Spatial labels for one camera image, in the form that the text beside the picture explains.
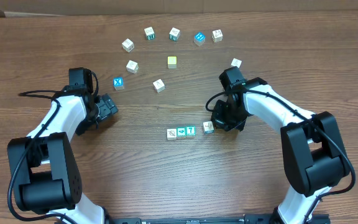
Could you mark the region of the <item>wooden block blue side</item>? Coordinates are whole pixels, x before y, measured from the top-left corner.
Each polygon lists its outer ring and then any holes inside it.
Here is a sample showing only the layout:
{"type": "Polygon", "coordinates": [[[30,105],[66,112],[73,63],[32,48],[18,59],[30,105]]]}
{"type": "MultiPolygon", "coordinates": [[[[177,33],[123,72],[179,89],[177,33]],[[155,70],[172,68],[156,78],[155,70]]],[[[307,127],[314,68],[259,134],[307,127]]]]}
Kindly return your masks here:
{"type": "Polygon", "coordinates": [[[203,122],[203,132],[204,134],[210,134],[214,132],[214,125],[212,121],[203,122]]]}

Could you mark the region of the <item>green 7 wooden block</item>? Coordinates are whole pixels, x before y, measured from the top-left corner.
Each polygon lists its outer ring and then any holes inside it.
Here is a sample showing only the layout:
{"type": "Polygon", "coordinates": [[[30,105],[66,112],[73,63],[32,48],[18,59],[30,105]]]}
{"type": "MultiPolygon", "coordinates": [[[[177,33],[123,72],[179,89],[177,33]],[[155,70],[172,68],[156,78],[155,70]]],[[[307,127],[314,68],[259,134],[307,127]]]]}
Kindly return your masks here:
{"type": "Polygon", "coordinates": [[[196,136],[196,128],[194,126],[186,126],[186,138],[194,138],[196,136]]]}

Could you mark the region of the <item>green 4 wooden block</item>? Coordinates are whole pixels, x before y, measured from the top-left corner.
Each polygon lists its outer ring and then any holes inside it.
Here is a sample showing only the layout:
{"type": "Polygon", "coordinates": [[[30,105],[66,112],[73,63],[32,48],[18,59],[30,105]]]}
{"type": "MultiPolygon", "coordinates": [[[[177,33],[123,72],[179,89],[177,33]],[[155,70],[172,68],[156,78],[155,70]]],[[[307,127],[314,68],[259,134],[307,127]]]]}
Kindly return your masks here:
{"type": "Polygon", "coordinates": [[[185,139],[186,138],[186,128],[178,127],[177,128],[177,139],[185,139]]]}

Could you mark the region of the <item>leaf drawing wooden block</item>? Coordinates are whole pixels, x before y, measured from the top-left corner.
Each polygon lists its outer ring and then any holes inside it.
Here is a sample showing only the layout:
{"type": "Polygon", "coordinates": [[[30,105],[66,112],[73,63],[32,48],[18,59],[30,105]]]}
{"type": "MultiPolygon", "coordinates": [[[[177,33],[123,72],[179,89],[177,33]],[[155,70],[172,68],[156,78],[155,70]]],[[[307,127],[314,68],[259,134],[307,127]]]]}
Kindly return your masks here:
{"type": "Polygon", "coordinates": [[[176,128],[167,129],[167,139],[169,141],[177,139],[177,129],[176,128]]]}

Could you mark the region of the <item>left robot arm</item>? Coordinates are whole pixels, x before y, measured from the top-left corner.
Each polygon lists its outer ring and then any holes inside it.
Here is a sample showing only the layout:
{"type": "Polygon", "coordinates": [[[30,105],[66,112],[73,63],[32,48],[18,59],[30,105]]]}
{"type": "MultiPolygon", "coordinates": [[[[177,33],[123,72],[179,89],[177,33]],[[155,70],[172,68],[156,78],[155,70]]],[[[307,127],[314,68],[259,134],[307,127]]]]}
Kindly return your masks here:
{"type": "Polygon", "coordinates": [[[11,179],[7,190],[10,213],[23,222],[56,217],[60,223],[112,223],[108,211],[84,193],[71,148],[74,135],[118,112],[87,68],[71,68],[69,84],[61,90],[32,90],[21,96],[45,98],[51,108],[41,123],[7,145],[11,179]]]}

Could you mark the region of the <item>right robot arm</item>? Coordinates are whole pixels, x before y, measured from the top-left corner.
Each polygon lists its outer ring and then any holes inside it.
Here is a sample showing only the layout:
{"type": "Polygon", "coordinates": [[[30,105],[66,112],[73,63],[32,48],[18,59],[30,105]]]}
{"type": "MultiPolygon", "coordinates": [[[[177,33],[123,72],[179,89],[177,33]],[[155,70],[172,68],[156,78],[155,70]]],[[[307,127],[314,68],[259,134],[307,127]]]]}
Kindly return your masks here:
{"type": "Polygon", "coordinates": [[[280,133],[283,167],[290,184],[271,214],[245,214],[240,223],[330,223],[328,214],[313,212],[323,197],[350,191],[356,173],[344,147],[335,117],[304,110],[276,93],[263,79],[247,80],[238,67],[222,72],[226,101],[211,110],[212,126],[242,131],[256,116],[280,133]]]}

